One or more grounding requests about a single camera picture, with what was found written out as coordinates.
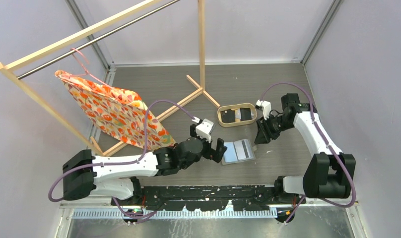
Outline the grey chip credit card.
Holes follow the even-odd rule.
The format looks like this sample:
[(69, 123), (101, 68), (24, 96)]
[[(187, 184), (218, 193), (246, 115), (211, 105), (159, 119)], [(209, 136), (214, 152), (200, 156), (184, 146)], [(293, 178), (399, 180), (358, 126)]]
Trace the grey chip credit card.
[(234, 142), (237, 161), (254, 159), (253, 149), (248, 139), (242, 139)]

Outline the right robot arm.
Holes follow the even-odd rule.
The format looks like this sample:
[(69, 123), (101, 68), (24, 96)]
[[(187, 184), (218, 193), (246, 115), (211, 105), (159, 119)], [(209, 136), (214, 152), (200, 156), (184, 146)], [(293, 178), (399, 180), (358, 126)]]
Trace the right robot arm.
[(298, 94), (281, 97), (282, 113), (273, 115), (271, 103), (257, 100), (256, 109), (263, 116), (256, 121), (258, 132), (254, 143), (268, 144), (289, 129), (299, 131), (311, 155), (311, 161), (302, 176), (279, 176), (273, 190), (274, 199), (287, 203), (293, 194), (309, 198), (348, 198), (352, 192), (356, 160), (345, 154), (330, 139), (319, 120), (316, 108), (301, 103)]

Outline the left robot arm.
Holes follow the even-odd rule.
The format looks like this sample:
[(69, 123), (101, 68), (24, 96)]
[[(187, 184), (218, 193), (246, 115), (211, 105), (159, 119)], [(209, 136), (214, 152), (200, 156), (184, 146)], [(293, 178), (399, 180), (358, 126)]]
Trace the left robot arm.
[(213, 125), (205, 121), (192, 124), (187, 140), (144, 155), (106, 157), (95, 156), (90, 149), (81, 150), (63, 165), (63, 199), (74, 201), (100, 195), (137, 205), (142, 192), (136, 177), (174, 175), (201, 158), (221, 162), (227, 147), (221, 138), (212, 147), (212, 129)]

